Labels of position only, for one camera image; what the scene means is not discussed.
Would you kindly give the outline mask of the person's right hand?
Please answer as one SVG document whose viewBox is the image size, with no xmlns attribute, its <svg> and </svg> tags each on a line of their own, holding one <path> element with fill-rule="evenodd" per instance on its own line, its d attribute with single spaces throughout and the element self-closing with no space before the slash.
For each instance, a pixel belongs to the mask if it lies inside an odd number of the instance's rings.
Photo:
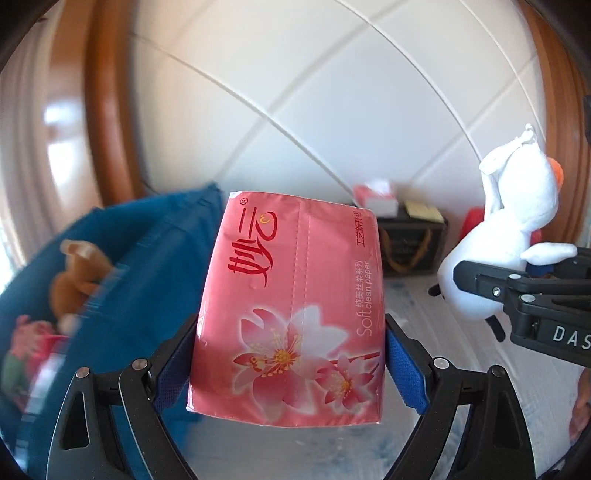
<svg viewBox="0 0 591 480">
<path fill-rule="evenodd" d="M 590 369 L 586 368 L 578 381 L 577 398 L 572 409 L 572 417 L 569 423 L 569 437 L 575 443 L 589 424 L 591 417 L 591 379 Z"/>
</svg>

